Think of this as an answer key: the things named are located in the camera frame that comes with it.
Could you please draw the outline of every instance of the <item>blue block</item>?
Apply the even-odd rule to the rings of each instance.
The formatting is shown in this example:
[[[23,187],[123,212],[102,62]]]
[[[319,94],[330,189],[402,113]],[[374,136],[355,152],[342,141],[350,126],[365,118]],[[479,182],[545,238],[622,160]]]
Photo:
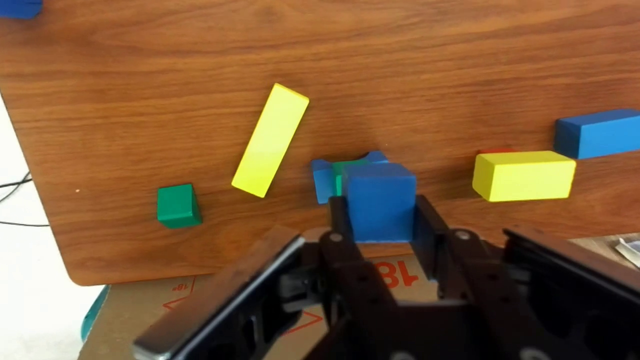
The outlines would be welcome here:
[[[415,176],[400,164],[346,170],[346,199],[355,241],[406,241],[414,235]]]
[[[325,203],[333,196],[333,167],[325,160],[312,162],[315,201]]]
[[[29,19],[39,14],[41,0],[0,0],[0,15]]]
[[[342,162],[325,162],[313,160],[312,162],[312,176],[315,186],[315,201],[327,203],[332,196],[342,196],[343,186],[343,170],[358,164],[381,164],[387,162],[385,156],[377,150],[367,152],[358,160],[342,160]]]
[[[556,121],[556,152],[571,157],[596,157],[640,150],[640,111],[609,109]]]

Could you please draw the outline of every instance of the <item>wood grain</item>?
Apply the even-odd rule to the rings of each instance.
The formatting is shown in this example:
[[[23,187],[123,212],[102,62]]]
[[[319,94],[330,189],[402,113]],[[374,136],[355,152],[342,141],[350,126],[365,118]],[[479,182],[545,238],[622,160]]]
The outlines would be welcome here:
[[[371,147],[496,244],[514,223],[633,231],[640,154],[579,162],[560,201],[486,203],[469,173],[479,147],[549,147],[560,115],[638,107],[638,34],[635,0],[51,0],[0,19],[0,89],[69,275],[128,281],[218,272],[271,223],[325,223],[309,160]],[[271,81],[312,104],[255,199],[229,178]],[[198,228],[154,219],[154,189],[178,182],[195,183]]]

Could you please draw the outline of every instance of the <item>teal object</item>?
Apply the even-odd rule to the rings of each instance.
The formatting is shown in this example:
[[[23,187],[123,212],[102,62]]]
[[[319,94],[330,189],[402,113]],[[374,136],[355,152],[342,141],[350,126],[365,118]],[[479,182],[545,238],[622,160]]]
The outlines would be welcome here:
[[[87,334],[91,334],[95,317],[104,305],[108,294],[108,286],[102,287],[102,292],[97,294],[97,298],[94,300],[91,308],[87,308],[84,319],[81,319],[81,327],[80,327],[80,338],[81,341],[86,341]]]
[[[202,223],[193,186],[176,183],[158,187],[156,218],[166,228],[190,228]]]

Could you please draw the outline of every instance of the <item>yellow rectangular block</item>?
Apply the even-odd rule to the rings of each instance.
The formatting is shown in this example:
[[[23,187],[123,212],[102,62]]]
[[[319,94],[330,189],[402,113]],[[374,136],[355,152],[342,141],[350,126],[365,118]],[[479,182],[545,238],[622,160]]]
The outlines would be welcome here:
[[[568,198],[575,162],[556,152],[477,154],[473,189],[487,201]]]
[[[307,97],[274,83],[231,186],[263,198],[304,115]]]

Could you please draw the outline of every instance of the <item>screw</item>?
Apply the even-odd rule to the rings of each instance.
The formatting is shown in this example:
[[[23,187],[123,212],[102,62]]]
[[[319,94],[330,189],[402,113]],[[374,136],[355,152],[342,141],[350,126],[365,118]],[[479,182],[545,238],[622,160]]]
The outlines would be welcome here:
[[[391,352],[389,360],[415,360],[409,352]]]
[[[540,347],[526,345],[520,347],[520,360],[549,360],[549,355]]]
[[[466,231],[466,229],[455,229],[455,235],[458,235],[460,240],[469,240],[469,238],[472,238],[472,233]]]
[[[327,235],[327,240],[332,240],[332,241],[342,241],[343,235],[342,235],[340,231],[332,231],[332,233]]]

